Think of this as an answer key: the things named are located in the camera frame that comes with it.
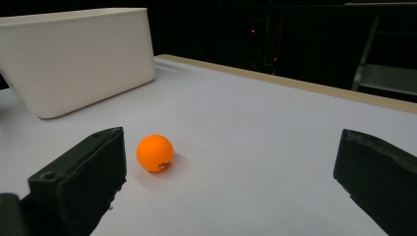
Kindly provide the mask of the metal stand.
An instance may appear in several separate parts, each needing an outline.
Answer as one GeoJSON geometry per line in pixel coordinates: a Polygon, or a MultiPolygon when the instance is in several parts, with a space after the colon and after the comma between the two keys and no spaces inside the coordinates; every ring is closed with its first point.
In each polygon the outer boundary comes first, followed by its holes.
{"type": "Polygon", "coordinates": [[[396,99],[417,96],[417,17],[373,18],[351,88],[396,99]]]}

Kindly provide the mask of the white plastic bin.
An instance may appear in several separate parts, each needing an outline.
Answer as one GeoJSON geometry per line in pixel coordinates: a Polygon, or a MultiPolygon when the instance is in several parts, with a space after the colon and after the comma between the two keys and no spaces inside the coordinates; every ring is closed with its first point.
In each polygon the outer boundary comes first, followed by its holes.
{"type": "Polygon", "coordinates": [[[0,18],[0,75],[54,118],[155,78],[148,11],[101,8],[0,18]]]}

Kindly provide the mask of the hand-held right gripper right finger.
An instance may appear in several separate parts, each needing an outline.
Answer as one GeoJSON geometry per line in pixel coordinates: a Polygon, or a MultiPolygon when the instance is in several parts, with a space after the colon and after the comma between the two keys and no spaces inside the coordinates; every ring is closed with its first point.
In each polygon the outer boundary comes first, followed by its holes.
{"type": "Polygon", "coordinates": [[[377,137],[343,130],[333,178],[388,236],[417,236],[417,157],[377,137]]]}

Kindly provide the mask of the orange ping pong ball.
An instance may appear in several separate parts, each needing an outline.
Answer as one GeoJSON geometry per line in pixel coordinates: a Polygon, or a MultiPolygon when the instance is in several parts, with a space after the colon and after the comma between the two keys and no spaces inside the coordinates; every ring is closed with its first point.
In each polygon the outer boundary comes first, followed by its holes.
{"type": "Polygon", "coordinates": [[[172,143],[162,135],[143,138],[136,150],[137,161],[148,172],[159,172],[168,167],[174,156],[172,143]]]}

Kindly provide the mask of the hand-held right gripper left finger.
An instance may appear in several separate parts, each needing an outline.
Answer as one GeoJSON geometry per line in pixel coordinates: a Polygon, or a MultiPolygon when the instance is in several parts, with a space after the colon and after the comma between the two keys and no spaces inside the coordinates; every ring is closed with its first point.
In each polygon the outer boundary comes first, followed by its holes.
{"type": "Polygon", "coordinates": [[[94,133],[29,177],[34,236],[90,236],[126,182],[124,131],[94,133]]]}

